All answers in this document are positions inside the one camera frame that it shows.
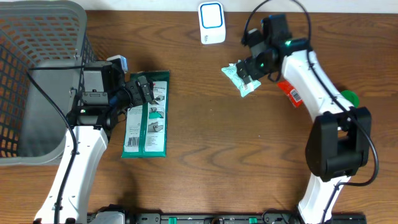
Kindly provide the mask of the light green wipes pouch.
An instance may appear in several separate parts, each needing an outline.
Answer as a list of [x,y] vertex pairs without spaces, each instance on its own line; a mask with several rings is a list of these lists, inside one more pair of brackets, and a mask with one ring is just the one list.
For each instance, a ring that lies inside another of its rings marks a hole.
[[250,78],[251,82],[249,84],[245,84],[243,79],[238,76],[235,63],[230,63],[228,67],[223,67],[221,71],[233,82],[242,98],[261,86],[260,81],[253,80],[252,78]]

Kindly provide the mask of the green 3M package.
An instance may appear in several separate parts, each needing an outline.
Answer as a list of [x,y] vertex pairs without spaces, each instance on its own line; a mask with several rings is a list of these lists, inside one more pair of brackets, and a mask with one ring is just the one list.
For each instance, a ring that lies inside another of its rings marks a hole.
[[170,72],[132,73],[131,80],[144,75],[154,84],[154,101],[127,111],[122,158],[165,157]]

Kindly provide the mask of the red snack packet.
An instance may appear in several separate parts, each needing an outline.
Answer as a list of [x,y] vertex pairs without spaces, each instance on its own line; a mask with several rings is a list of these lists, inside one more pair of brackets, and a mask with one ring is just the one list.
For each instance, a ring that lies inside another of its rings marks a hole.
[[277,86],[285,93],[291,103],[297,108],[303,101],[297,90],[286,80],[279,82]]

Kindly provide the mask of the green lid jar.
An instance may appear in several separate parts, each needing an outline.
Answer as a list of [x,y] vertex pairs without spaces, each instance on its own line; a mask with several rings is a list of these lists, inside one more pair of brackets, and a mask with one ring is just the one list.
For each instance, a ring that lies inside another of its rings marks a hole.
[[355,92],[353,92],[353,91],[351,91],[351,90],[343,90],[343,91],[341,92],[341,94],[342,94],[350,103],[352,103],[353,106],[354,106],[355,108],[357,108],[357,107],[359,106],[360,100],[359,100],[358,95],[357,95]]

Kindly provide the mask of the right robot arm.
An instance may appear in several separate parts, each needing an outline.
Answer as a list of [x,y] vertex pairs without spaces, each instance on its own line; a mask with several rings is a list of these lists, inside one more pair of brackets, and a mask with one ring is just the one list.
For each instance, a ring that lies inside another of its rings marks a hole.
[[262,77],[286,82],[292,98],[308,110],[313,124],[305,158],[311,176],[298,212],[302,223],[325,223],[332,219],[340,190],[354,184],[350,179],[375,151],[371,114],[337,90],[320,66],[310,38],[293,39],[285,15],[264,18],[262,30],[245,29],[241,42],[251,51],[236,65],[243,82]]

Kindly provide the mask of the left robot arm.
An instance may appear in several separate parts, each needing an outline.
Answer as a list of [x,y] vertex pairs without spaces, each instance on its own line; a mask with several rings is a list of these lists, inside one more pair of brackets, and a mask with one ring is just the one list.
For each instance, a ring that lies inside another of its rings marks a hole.
[[87,223],[88,201],[99,161],[119,115],[154,100],[154,84],[141,75],[126,81],[127,60],[116,55],[77,66],[83,88],[68,113],[62,160],[34,223]]

